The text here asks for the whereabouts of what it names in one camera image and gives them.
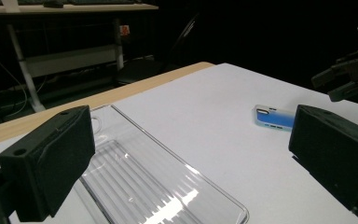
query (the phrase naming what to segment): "phone case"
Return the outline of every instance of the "phone case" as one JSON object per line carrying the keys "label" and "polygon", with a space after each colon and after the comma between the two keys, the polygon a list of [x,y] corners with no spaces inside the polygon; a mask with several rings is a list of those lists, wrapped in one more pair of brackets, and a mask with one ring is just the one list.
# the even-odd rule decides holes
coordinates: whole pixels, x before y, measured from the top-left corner
{"label": "phone case", "polygon": [[274,108],[266,105],[255,106],[255,123],[257,125],[284,130],[292,131],[295,122],[295,113]]}

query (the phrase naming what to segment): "wooden edge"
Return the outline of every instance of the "wooden edge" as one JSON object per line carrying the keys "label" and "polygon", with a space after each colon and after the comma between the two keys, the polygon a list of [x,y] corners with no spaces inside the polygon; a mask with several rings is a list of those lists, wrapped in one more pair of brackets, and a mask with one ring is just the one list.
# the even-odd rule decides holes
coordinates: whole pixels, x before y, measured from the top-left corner
{"label": "wooden edge", "polygon": [[195,63],[187,67],[161,74],[159,76],[151,77],[127,86],[112,89],[111,91],[98,93],[65,105],[59,105],[39,113],[2,123],[0,124],[0,142],[5,141],[8,138],[30,132],[63,110],[80,105],[89,105],[90,108],[95,108],[101,105],[109,105],[118,100],[122,100],[142,91],[150,90],[164,83],[173,81],[179,77],[184,77],[211,66],[213,66],[212,63]]}

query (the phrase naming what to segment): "chair seat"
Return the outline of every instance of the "chair seat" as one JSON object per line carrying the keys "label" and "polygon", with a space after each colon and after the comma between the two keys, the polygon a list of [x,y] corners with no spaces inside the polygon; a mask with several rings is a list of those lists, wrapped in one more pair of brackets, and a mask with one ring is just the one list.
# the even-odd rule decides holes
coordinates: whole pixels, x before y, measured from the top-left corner
{"label": "chair seat", "polygon": [[[162,65],[162,62],[144,59],[129,61],[118,71],[116,75],[116,82],[119,85],[126,85],[156,76]],[[180,66],[175,64],[168,64],[163,72],[169,72],[179,67]]]}

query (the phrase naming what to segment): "chair backrest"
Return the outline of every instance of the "chair backrest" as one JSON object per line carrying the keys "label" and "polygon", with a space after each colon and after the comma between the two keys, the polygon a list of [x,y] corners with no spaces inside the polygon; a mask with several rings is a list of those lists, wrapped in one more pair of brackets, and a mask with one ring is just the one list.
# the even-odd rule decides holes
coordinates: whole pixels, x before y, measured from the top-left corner
{"label": "chair backrest", "polygon": [[167,57],[165,57],[165,60],[162,64],[162,66],[159,68],[158,74],[163,73],[164,70],[167,68],[168,64],[170,64],[173,54],[183,45],[186,38],[190,34],[191,30],[193,30],[199,15],[200,15],[199,13],[196,13],[196,15],[194,15],[191,18],[191,20],[187,23],[187,25],[186,25],[185,29],[182,31],[182,33],[177,37],[175,43],[173,44],[170,51],[168,52]]}

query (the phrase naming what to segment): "screw hole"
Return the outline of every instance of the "screw hole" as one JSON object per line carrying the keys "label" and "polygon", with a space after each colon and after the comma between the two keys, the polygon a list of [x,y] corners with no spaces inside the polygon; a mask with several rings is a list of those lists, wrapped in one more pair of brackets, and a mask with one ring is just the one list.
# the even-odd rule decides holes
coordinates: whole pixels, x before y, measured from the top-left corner
{"label": "screw hole", "polygon": [[20,156],[20,155],[24,154],[26,151],[27,151],[27,149],[24,149],[24,148],[22,148],[22,149],[17,149],[16,151],[13,152],[13,154],[14,154],[15,156]]}

